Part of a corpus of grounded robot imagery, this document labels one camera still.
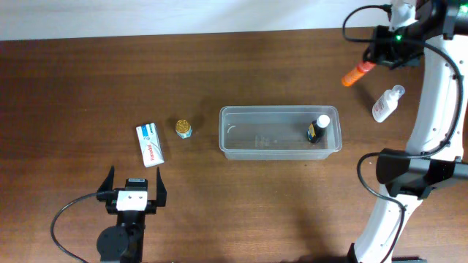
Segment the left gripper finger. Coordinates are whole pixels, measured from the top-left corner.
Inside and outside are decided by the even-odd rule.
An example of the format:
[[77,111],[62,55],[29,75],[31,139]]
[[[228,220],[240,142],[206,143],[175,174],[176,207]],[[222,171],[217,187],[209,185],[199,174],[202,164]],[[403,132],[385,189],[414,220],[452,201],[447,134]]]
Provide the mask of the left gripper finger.
[[111,166],[107,177],[103,180],[100,187],[97,189],[97,200],[98,201],[107,201],[110,199],[113,194],[113,180],[114,180],[115,167]]
[[156,206],[165,207],[167,201],[167,190],[162,181],[160,168],[156,169]]

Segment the orange tube white cap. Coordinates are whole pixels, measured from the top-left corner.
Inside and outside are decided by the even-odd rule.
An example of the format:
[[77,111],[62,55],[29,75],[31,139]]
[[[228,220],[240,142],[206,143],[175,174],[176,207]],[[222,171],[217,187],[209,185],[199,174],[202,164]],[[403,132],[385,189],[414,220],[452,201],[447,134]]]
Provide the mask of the orange tube white cap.
[[369,62],[369,61],[362,61],[359,62],[358,65],[353,68],[350,72],[348,72],[343,78],[341,79],[341,83],[345,87],[350,87],[358,80],[360,80],[364,75],[375,68],[376,64]]

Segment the white Panadol box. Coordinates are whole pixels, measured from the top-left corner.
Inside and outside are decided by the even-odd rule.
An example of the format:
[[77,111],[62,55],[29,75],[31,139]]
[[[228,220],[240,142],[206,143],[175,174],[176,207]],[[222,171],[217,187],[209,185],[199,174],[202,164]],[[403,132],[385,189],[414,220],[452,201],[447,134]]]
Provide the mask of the white Panadol box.
[[145,167],[154,167],[165,162],[155,123],[136,127],[137,139]]

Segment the white spray bottle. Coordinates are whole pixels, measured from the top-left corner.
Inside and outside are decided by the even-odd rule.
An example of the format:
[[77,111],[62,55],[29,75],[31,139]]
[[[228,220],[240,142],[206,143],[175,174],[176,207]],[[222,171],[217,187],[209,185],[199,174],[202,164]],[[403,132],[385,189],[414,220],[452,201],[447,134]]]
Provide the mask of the white spray bottle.
[[382,123],[398,107],[399,100],[404,93],[405,89],[402,85],[395,85],[392,89],[386,90],[372,107],[374,120]]

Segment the dark brown syrup bottle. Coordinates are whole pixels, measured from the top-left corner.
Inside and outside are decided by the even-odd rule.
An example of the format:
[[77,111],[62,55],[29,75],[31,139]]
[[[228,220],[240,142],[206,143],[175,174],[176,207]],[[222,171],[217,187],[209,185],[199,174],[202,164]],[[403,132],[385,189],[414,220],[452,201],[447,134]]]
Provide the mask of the dark brown syrup bottle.
[[307,138],[310,143],[318,143],[325,134],[331,119],[328,115],[320,115],[313,121],[307,130]]

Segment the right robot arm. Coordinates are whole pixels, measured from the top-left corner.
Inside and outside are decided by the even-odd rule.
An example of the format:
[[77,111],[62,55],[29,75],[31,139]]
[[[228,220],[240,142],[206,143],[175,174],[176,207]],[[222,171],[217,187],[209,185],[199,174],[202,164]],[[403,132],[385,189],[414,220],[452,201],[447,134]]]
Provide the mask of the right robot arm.
[[463,129],[467,111],[467,3],[393,1],[390,25],[366,40],[365,62],[396,69],[423,60],[418,114],[404,150],[374,153],[379,189],[370,219],[346,261],[390,262],[413,212],[429,194],[467,179]]

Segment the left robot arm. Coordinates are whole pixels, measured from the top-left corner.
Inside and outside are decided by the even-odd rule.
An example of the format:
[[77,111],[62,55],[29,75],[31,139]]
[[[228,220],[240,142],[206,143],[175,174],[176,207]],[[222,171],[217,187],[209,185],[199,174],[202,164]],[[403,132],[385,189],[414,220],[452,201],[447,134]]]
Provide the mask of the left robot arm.
[[106,263],[141,262],[143,259],[146,216],[164,207],[167,190],[160,171],[156,171],[156,199],[148,198],[148,180],[128,178],[123,188],[113,188],[112,167],[97,190],[97,200],[105,203],[116,224],[104,229],[97,239],[100,261]]

